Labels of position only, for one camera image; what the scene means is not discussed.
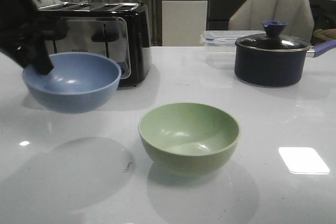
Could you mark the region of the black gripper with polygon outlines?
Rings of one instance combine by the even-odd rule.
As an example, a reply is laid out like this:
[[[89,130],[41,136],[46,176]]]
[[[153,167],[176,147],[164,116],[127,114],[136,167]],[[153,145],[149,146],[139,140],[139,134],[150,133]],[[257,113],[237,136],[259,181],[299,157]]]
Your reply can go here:
[[[1,0],[1,52],[23,68],[49,74],[54,65],[45,41],[65,38],[68,26],[64,18],[39,11],[37,1]]]

